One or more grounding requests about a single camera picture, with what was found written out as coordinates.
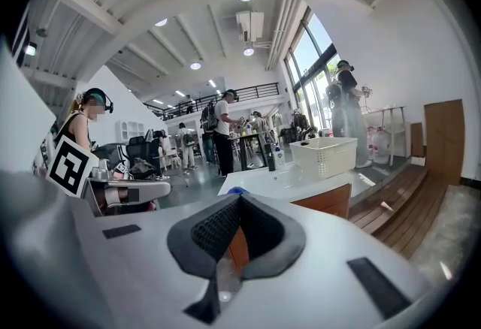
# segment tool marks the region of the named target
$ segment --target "black tank top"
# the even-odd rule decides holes
[[[83,115],[82,113],[77,113],[77,114],[74,114],[62,127],[62,130],[60,130],[60,132],[57,134],[57,136],[55,137],[55,139],[53,140],[55,142],[55,146],[57,146],[60,142],[60,139],[62,138],[62,135],[65,135],[69,140],[72,140],[74,141],[75,143],[77,143],[77,141],[75,140],[75,135],[73,135],[68,129],[70,128],[70,124],[72,122],[72,120],[76,117],[76,116],[79,116],[79,115]]]

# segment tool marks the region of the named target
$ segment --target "black pants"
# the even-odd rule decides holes
[[[232,155],[232,143],[228,135],[213,133],[213,142],[216,144],[217,155],[219,156],[220,172],[223,176],[234,172],[234,156]]]

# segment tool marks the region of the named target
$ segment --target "table leg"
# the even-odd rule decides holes
[[[240,169],[242,171],[247,170],[247,154],[246,154],[246,144],[243,140],[239,140],[240,145]]]
[[[389,112],[391,114],[391,158],[390,158],[389,166],[392,166],[392,162],[394,161],[394,134],[395,134],[395,130],[394,130],[394,118],[392,116],[392,109]]]
[[[404,157],[407,157],[407,129],[406,129],[406,119],[404,118],[404,108],[401,108],[401,116],[403,118],[404,127]]]
[[[257,143],[259,144],[259,149],[261,150],[262,162],[266,167],[268,165],[268,160],[265,158],[265,148],[262,146],[261,138],[259,137],[259,134],[257,134]]]

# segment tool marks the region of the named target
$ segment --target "large window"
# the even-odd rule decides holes
[[[318,129],[331,128],[331,109],[325,89],[339,61],[327,31],[308,8],[284,62],[292,77],[298,106]]]

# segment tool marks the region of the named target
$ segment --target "air conditioner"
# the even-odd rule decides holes
[[[264,13],[242,11],[235,14],[239,26],[239,39],[244,42],[255,42],[262,38]]]

